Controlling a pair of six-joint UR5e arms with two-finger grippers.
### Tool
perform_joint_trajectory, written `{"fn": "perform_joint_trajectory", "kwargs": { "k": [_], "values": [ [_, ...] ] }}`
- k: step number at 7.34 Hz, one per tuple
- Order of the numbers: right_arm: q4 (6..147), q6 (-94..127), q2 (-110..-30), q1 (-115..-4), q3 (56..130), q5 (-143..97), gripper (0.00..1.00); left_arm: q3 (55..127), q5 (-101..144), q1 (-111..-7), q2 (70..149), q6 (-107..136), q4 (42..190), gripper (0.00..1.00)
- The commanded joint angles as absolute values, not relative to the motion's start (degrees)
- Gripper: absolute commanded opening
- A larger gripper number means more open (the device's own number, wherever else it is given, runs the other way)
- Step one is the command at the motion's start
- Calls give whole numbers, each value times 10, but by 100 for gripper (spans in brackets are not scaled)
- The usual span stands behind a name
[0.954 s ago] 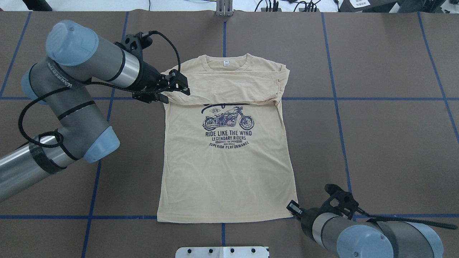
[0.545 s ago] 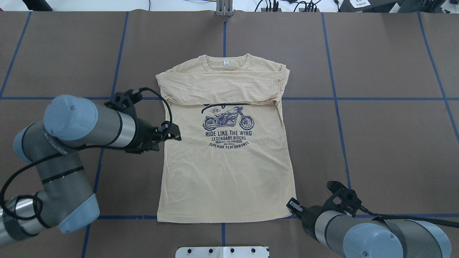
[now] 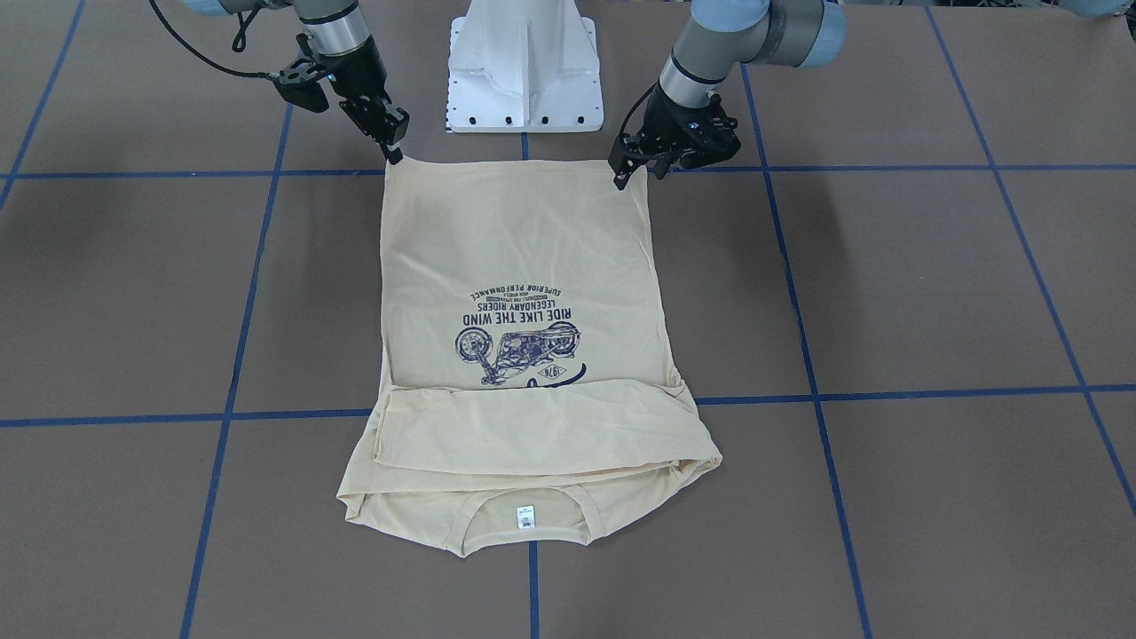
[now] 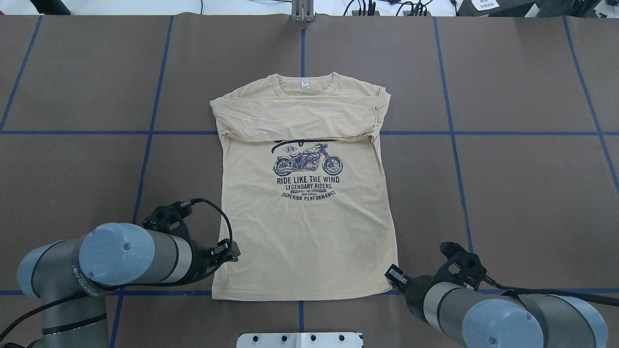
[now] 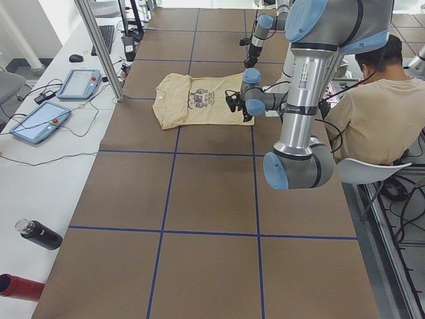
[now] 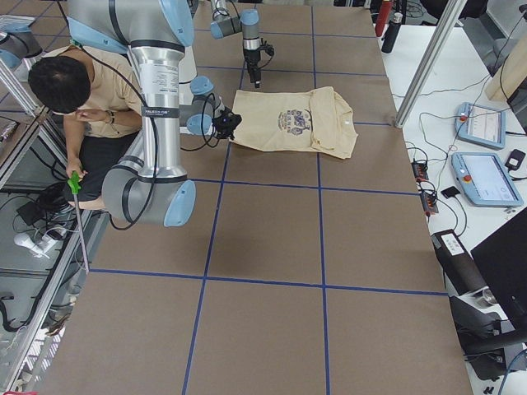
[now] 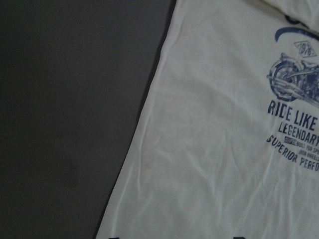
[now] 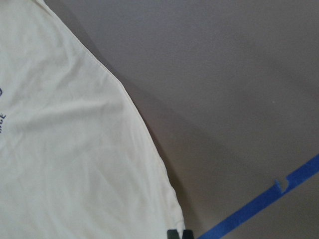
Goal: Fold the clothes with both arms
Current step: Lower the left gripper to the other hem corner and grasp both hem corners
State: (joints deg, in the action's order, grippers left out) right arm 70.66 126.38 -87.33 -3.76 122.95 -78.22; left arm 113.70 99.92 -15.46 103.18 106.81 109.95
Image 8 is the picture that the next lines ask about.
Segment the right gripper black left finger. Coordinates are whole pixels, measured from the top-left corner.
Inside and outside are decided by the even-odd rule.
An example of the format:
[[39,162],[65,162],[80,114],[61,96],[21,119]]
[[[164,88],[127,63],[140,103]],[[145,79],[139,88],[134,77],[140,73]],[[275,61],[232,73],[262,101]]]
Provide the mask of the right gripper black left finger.
[[178,239],[178,231],[177,230],[168,230],[167,231],[167,239]]

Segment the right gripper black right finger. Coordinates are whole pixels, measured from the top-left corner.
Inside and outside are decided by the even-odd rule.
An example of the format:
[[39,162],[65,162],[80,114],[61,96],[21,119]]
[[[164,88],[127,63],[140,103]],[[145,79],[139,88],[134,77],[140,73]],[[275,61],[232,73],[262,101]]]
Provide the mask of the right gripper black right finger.
[[182,239],[194,239],[194,234],[192,230],[184,230],[182,234]]

